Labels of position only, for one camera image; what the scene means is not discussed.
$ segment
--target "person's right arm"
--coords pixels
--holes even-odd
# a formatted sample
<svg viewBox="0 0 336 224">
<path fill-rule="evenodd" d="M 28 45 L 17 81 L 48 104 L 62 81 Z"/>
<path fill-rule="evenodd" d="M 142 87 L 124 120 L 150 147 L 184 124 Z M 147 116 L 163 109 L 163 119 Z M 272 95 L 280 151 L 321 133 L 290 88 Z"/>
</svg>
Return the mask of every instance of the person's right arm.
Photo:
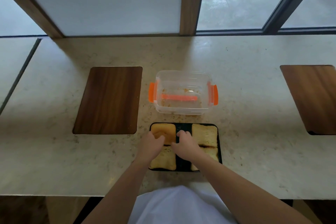
<svg viewBox="0 0 336 224">
<path fill-rule="evenodd" d="M 294 208 L 212 159 L 189 132 L 181 130 L 177 136 L 179 143 L 172 143 L 173 151 L 204 174 L 240 224 L 312 224 Z"/>
</svg>

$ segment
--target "hand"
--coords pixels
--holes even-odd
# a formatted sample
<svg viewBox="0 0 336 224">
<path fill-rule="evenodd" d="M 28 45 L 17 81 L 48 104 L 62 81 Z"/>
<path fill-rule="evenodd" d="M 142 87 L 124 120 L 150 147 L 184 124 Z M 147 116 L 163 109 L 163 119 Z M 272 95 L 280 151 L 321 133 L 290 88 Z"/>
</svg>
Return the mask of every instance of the hand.
<svg viewBox="0 0 336 224">
<path fill-rule="evenodd" d="M 180 158 L 194 162 L 200 154 L 204 154 L 190 132 L 180 130 L 176 135 L 180 137 L 180 141 L 179 143 L 171 143 L 171 148 Z"/>
<path fill-rule="evenodd" d="M 152 132 L 149 131 L 147 135 L 140 139 L 138 152 L 134 161 L 141 162 L 149 166 L 151 161 L 160 153 L 164 142 L 164 136 L 160 136 L 158 139 L 155 139 Z"/>
</svg>

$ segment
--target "forearm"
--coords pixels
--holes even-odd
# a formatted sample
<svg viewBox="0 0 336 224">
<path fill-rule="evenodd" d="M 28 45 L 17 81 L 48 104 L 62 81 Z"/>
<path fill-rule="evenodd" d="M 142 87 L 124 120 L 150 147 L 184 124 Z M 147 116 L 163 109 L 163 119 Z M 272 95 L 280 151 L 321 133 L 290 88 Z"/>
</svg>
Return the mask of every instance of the forearm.
<svg viewBox="0 0 336 224">
<path fill-rule="evenodd" d="M 240 224 L 311 223 L 295 209 L 203 154 L 193 164 Z"/>
<path fill-rule="evenodd" d="M 135 160 L 83 224 L 127 223 L 148 166 L 147 163 Z"/>
</svg>

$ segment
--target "bread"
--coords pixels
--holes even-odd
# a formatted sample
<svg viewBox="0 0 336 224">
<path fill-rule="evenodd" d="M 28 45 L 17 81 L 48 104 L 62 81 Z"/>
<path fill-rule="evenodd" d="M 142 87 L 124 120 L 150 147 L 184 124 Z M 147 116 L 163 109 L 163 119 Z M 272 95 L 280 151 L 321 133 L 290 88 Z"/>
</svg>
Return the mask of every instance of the bread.
<svg viewBox="0 0 336 224">
<path fill-rule="evenodd" d="M 149 168 L 164 168 L 168 170 L 175 170 L 176 157 L 175 153 L 171 149 L 171 146 L 163 146 L 160 154 L 150 163 Z"/>
<path fill-rule="evenodd" d="M 214 160 L 219 162 L 219 160 L 218 160 L 218 148 L 207 147 L 207 148 L 202 148 L 202 150 L 206 154 L 210 155 L 210 157 L 212 157 Z M 191 164 L 191 171 L 198 171 L 198 168 L 195 167 L 193 164 Z"/>
<path fill-rule="evenodd" d="M 171 145 L 171 142 L 176 142 L 176 127 L 171 123 L 154 123 L 151 128 L 155 138 L 165 136 L 164 145 Z"/>
<path fill-rule="evenodd" d="M 217 127 L 193 124 L 191 127 L 192 137 L 198 145 L 205 147 L 217 147 Z"/>
</svg>

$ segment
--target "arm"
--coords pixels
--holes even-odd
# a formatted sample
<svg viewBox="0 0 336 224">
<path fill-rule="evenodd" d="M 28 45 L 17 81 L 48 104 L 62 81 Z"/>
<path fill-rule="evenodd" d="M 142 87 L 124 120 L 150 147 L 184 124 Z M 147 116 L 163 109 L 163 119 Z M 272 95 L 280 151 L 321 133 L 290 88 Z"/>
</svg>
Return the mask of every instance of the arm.
<svg viewBox="0 0 336 224">
<path fill-rule="evenodd" d="M 145 173 L 151 161 L 160 153 L 164 140 L 164 136 L 155 139 L 151 132 L 141 138 L 135 160 L 83 224 L 128 222 Z"/>
<path fill-rule="evenodd" d="M 189 132 L 181 130 L 177 135 L 180 141 L 173 143 L 173 151 L 204 174 L 240 224 L 312 224 L 289 205 L 205 154 Z"/>
</svg>

